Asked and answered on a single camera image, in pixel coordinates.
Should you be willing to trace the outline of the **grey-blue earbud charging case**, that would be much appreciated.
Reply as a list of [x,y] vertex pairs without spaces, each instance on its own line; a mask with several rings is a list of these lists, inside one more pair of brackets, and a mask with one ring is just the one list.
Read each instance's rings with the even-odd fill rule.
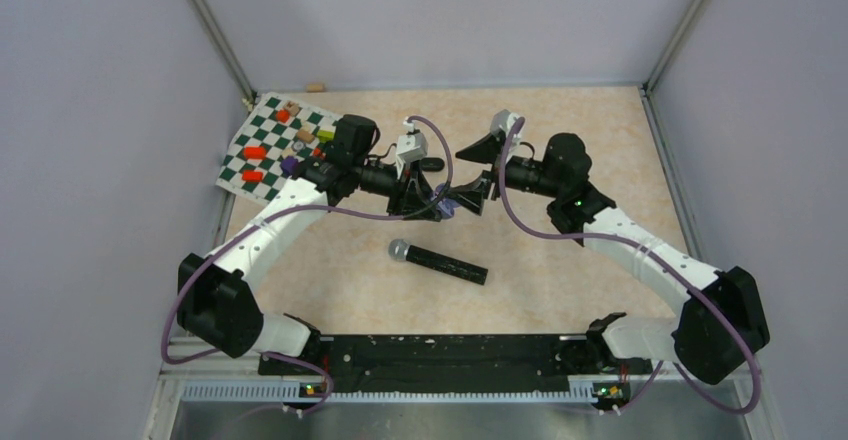
[[[434,188],[432,195],[431,195],[432,200],[435,200],[439,196],[439,194],[441,193],[441,190],[443,189],[444,186],[445,186],[445,184],[441,183],[441,184],[438,184]],[[455,200],[449,198],[447,195],[445,195],[435,205],[435,210],[439,213],[440,218],[442,220],[449,220],[449,219],[451,219],[455,216],[456,209],[459,208],[459,207],[460,207],[460,204],[457,201],[455,201]]]

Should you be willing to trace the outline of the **black earbud charging case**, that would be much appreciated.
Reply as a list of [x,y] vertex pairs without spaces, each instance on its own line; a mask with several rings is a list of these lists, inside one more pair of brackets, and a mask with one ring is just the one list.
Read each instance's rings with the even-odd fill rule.
[[420,161],[420,168],[424,172],[441,172],[445,167],[445,161],[438,157],[426,157]]

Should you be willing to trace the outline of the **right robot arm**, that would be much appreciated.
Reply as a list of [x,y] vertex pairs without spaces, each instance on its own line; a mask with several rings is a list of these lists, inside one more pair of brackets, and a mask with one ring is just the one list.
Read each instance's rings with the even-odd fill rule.
[[671,319],[610,314],[587,335],[589,364],[612,372],[626,359],[673,362],[716,385],[770,341],[757,284],[741,267],[722,271],[677,250],[640,227],[589,179],[592,160],[582,139],[555,134],[539,160],[504,155],[505,133],[490,133],[457,158],[492,168],[500,192],[514,189],[551,198],[547,214],[561,234],[612,261],[650,288]]

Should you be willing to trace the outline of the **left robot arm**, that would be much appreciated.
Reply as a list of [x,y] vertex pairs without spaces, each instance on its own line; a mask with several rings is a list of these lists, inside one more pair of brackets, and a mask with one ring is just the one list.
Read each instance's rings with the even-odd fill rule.
[[281,354],[297,373],[319,364],[320,346],[307,322],[288,314],[266,313],[255,298],[268,271],[313,223],[328,213],[372,221],[430,220],[440,214],[437,200],[414,178],[427,154],[429,119],[412,115],[397,142],[392,165],[369,162],[378,136],[376,123],[344,115],[323,156],[300,162],[282,189],[237,235],[207,254],[190,254],[178,268],[178,291],[161,340],[164,362],[183,358],[168,353],[171,328],[178,325],[209,344],[208,353],[238,358],[248,352]]

